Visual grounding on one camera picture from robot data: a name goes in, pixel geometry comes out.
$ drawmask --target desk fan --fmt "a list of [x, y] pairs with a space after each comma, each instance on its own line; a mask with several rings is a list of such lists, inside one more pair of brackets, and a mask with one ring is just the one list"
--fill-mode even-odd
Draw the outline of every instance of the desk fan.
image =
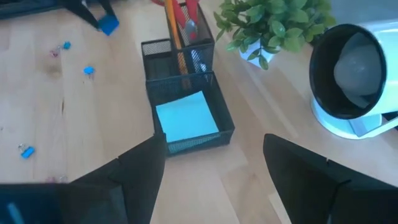
[[342, 24], [326, 31], [310, 61], [312, 111], [323, 127], [348, 139], [398, 126], [398, 21]]

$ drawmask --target green leaves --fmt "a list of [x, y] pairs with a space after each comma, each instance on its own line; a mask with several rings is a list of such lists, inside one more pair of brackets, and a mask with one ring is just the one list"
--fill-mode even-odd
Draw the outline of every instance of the green leaves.
[[254, 44], [258, 39], [259, 37], [248, 37], [243, 41], [243, 43], [246, 45], [251, 45]]
[[305, 3], [307, 3], [307, 0], [293, 0], [290, 6], [292, 8], [301, 9], [304, 7]]
[[308, 43], [313, 40], [313, 35], [311, 33], [306, 33], [304, 35], [304, 37], [305, 37], [305, 41], [307, 41]]
[[221, 18], [216, 12], [214, 12], [213, 15], [214, 15], [214, 18], [216, 19], [217, 26], [218, 26], [218, 24], [222, 24], [222, 23], [224, 22], [224, 21], [222, 20], [222, 18]]
[[278, 50], [275, 47], [264, 47], [264, 50], [270, 54], [277, 54], [280, 52], [280, 50]]
[[326, 27], [336, 24], [330, 0], [223, 0], [220, 8], [221, 13], [214, 13], [220, 28], [216, 40], [225, 32], [233, 32], [227, 49], [241, 52], [259, 41], [259, 49], [251, 52], [248, 60], [258, 58], [263, 69], [268, 63], [261, 52], [298, 52]]
[[308, 22], [309, 18], [306, 12], [296, 9], [290, 14], [289, 20], [294, 22]]
[[323, 26], [323, 24], [316, 24], [314, 26], [311, 26], [308, 31], [312, 35], [318, 35], [318, 34], [322, 34], [323, 31], [325, 31], [325, 27]]
[[264, 10], [265, 10], [265, 6], [262, 6], [262, 5], [254, 6], [246, 11], [246, 15], [253, 17], [258, 14], [263, 14]]
[[325, 15], [325, 18], [323, 19], [323, 25], [325, 25], [325, 27], [331, 27], [336, 25], [336, 19], [331, 16], [331, 15]]
[[328, 0], [319, 0], [319, 5], [316, 6], [316, 9], [319, 11], [330, 11], [331, 4]]
[[279, 21], [272, 21], [271, 29], [278, 37], [284, 37], [286, 34], [284, 25]]
[[231, 3], [223, 3], [220, 5], [220, 8], [224, 11], [224, 10], [234, 10], [235, 9], [235, 5], [231, 4]]
[[267, 59], [263, 55], [260, 55], [260, 57], [259, 57], [259, 64], [262, 69], [268, 70], [268, 62], [267, 62]]
[[236, 49], [238, 49], [238, 47], [241, 46], [241, 44], [242, 44], [242, 40], [233, 40], [226, 46], [226, 50], [228, 50], [228, 51], [236, 50]]
[[287, 37], [298, 37], [298, 36], [300, 36], [302, 33], [303, 33], [303, 30], [302, 30], [302, 29], [299, 29], [299, 28], [294, 27], [294, 28], [291, 28], [291, 29], [289, 29], [288, 31], [286, 31], [286, 36], [287, 36]]
[[225, 32], [225, 29], [220, 30], [220, 32], [217, 34], [216, 41], [218, 41], [218, 39], [221, 38], [221, 36], [224, 34], [224, 32]]
[[288, 37], [284, 39], [283, 48], [290, 52], [299, 52], [302, 48], [298, 37]]
[[280, 38], [278, 36], [273, 36], [268, 41], [268, 46], [269, 47], [278, 47], [279, 45], [280, 45]]
[[246, 44], [241, 44], [241, 46], [239, 47], [239, 49], [242, 51], [242, 53], [246, 53], [248, 51], [249, 46]]
[[253, 52], [249, 55], [248, 60], [253, 60], [253, 59], [255, 59], [255, 58], [260, 54], [260, 50], [261, 50], [261, 49], [257, 49], [257, 50], [255, 50], [255, 51], [253, 51]]

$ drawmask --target scissors handle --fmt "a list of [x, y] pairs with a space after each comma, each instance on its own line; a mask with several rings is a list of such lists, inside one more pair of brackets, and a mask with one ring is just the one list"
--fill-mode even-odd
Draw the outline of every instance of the scissors handle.
[[199, 0], [186, 0], [188, 15], [191, 20], [198, 24], [198, 3]]
[[182, 11], [181, 6], [177, 2], [177, 0], [172, 0], [172, 2], [175, 20], [181, 25], [182, 28], [185, 28], [187, 20], [185, 19], [184, 12]]

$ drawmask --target white plant pot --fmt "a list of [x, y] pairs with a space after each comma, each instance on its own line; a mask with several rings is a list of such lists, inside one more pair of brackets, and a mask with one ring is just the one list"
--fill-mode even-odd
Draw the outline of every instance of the white plant pot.
[[[241, 54], [241, 57], [245, 60], [248, 60], [248, 57], [258, 48], [260, 48], [260, 40], [258, 40], [256, 43], [249, 45], [248, 50], [246, 51], [246, 53], [242, 53], [242, 51], [239, 50], [239, 53]], [[267, 59], [267, 62], [269, 63], [272, 58], [274, 58], [275, 54], [271, 54], [266, 52], [265, 50], [261, 50], [261, 54]], [[259, 59], [255, 58], [252, 60], [248, 60], [248, 62], [252, 63], [253, 65], [261, 68], [260, 64], [259, 64]]]

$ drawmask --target blue object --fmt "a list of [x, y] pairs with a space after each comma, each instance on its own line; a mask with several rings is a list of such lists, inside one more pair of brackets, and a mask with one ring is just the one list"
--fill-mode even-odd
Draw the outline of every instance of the blue object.
[[70, 48], [70, 42], [66, 41], [65, 43], [63, 43], [62, 48], [64, 48], [65, 50], [68, 50]]
[[119, 26], [119, 21], [114, 16], [105, 15], [99, 21], [99, 28], [106, 35], [111, 35], [112, 32]]
[[87, 66], [83, 71], [86, 75], [91, 75], [95, 72], [95, 69], [91, 66]]
[[33, 153], [35, 152], [35, 149], [32, 146], [29, 146], [27, 149], [25, 149], [22, 153], [21, 156], [24, 159], [29, 158]]
[[218, 132], [202, 91], [156, 106], [156, 112], [167, 142]]
[[24, 224], [25, 223], [21, 212], [19, 211], [17, 205], [14, 202], [9, 203], [7, 205], [7, 208], [8, 208], [8, 212], [12, 218], [12, 221], [14, 221], [15, 224]]

